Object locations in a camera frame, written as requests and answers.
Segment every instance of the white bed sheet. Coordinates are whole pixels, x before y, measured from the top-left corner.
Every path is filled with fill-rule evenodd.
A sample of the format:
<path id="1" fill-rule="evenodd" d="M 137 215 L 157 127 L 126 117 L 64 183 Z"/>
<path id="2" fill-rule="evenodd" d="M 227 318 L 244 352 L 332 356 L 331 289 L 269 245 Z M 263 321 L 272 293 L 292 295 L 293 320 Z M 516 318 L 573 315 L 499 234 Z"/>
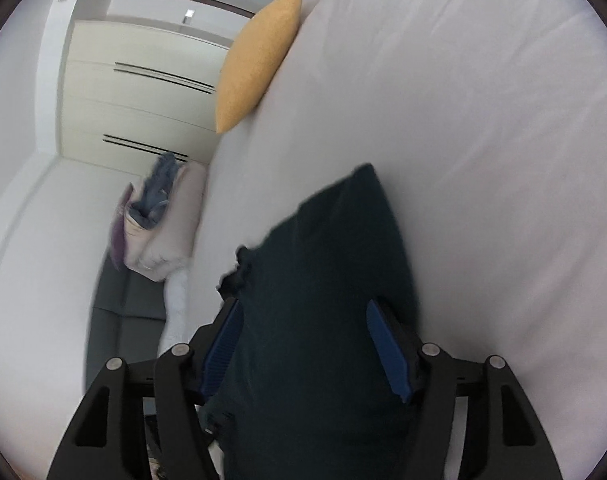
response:
<path id="1" fill-rule="evenodd" d="M 305 0 L 256 113 L 221 141 L 186 339 L 240 244 L 371 162 L 421 334 L 506 357 L 564 478 L 607 449 L 607 30 L 586 0 Z"/>
<path id="2" fill-rule="evenodd" d="M 158 342 L 158 355 L 170 350 L 177 343 L 183 343 L 187 312 L 189 266 L 175 269 L 168 274 L 163 286 L 163 300 L 166 304 L 166 324 Z"/>

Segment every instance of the pillow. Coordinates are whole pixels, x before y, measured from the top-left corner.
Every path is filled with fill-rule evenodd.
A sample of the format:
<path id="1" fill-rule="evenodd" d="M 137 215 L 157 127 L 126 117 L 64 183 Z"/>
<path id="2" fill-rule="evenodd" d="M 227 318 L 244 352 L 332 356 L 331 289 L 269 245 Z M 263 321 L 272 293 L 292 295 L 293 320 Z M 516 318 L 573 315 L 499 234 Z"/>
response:
<path id="1" fill-rule="evenodd" d="M 119 203 L 114 212 L 114 219 L 110 225 L 110 259 L 114 268 L 119 270 L 123 266 L 125 258 L 125 231 L 123 229 L 123 217 L 125 215 L 125 207 L 130 202 L 130 197 L 134 192 L 134 186 L 128 184 L 123 191 Z"/>
<path id="2" fill-rule="evenodd" d="M 299 29 L 301 0 L 275 0 L 243 27 L 221 68 L 216 127 L 233 128 L 258 104 Z"/>
<path id="3" fill-rule="evenodd" d="M 366 305 L 384 296 L 415 323 L 417 302 L 373 167 L 310 198 L 237 258 L 220 292 L 240 299 L 244 328 L 200 410 L 218 428 L 225 477 L 389 478 L 413 411 L 391 391 Z"/>
<path id="4" fill-rule="evenodd" d="M 125 264 L 154 282 L 187 264 L 199 224 L 207 169 L 187 162 L 178 171 L 160 223 L 144 229 L 125 213 Z"/>

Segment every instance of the dark teal pillow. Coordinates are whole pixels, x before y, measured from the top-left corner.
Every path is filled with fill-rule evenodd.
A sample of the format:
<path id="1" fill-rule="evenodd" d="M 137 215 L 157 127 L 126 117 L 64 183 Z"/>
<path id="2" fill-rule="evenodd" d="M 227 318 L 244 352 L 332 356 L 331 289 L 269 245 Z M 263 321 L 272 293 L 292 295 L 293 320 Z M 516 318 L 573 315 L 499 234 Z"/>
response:
<path id="1" fill-rule="evenodd" d="M 365 309 L 382 296 L 414 323 L 417 301 L 373 167 L 237 257 L 222 287 L 240 299 L 244 328 L 200 413 L 218 427 L 226 480 L 389 478 L 413 413 L 392 394 Z"/>

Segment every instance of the yellow pillow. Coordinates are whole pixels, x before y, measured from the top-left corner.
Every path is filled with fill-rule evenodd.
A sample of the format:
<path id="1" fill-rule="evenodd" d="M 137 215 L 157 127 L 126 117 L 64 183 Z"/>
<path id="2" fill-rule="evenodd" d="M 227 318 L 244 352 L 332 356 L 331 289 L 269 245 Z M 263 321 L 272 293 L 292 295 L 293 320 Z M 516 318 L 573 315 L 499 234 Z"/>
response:
<path id="1" fill-rule="evenodd" d="M 301 0 L 275 0 L 246 23 L 225 57 L 217 87 L 217 133 L 261 101 L 299 29 Z"/>

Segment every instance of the blue cloth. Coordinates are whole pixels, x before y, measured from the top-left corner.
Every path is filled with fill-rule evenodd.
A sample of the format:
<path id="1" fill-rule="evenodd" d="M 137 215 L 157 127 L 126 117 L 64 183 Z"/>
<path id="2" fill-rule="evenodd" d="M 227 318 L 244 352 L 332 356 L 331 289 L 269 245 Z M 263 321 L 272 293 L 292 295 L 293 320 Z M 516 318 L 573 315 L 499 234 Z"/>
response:
<path id="1" fill-rule="evenodd" d="M 178 170 L 174 153 L 159 155 L 152 174 L 145 181 L 141 199 L 130 204 L 131 218 L 144 229 L 153 229 L 161 222 Z"/>

